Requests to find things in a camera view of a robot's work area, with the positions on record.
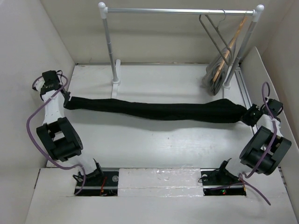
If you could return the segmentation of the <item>black trousers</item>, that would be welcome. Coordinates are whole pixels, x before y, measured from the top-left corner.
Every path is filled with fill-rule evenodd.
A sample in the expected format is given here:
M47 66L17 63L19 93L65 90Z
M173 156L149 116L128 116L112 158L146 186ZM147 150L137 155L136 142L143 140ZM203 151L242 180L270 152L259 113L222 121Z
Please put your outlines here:
M130 116L161 120L195 120L208 123L236 123L247 112L242 105L228 99L219 99L205 104L154 104L128 102L119 99L88 99L71 97L64 105L68 110L90 110L121 113Z

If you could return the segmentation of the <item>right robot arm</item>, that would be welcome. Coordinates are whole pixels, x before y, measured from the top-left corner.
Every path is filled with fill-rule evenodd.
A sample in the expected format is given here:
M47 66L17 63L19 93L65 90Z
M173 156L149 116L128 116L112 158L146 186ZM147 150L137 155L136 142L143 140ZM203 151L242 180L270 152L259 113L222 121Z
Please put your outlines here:
M241 164L252 169L248 174L241 173L247 179L254 173L272 174L292 146L280 132L278 115L283 111L283 103L271 98L265 98L263 102L261 107L253 104L241 117L246 125L258 126L239 156Z

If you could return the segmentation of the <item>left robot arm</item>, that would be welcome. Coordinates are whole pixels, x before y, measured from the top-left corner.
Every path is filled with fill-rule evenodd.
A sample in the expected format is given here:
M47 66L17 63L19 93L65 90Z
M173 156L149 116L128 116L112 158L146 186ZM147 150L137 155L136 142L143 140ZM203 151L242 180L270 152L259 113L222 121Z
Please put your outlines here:
M65 90L63 77L61 70L49 70L43 72L32 85L45 104L43 124L36 129L36 133L46 150L44 153L55 165L80 167L83 173L74 176L77 182L85 179L99 185L104 181L102 168L95 159L82 154L83 143L64 114L70 93Z

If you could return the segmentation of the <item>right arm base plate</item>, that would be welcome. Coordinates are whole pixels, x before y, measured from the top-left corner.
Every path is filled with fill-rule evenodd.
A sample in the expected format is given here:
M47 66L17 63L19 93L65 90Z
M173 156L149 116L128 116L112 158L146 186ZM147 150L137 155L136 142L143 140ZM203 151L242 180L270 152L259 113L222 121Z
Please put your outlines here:
M201 169L198 182L202 184L204 196L246 196L246 189L238 177L226 170Z

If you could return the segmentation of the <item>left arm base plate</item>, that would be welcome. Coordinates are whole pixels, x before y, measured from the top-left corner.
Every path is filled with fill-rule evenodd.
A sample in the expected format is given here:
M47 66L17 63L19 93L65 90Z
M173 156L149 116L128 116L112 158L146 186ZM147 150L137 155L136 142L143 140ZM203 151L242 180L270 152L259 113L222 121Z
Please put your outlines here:
M86 176L83 189L77 196L117 196L119 169L104 168L103 174Z

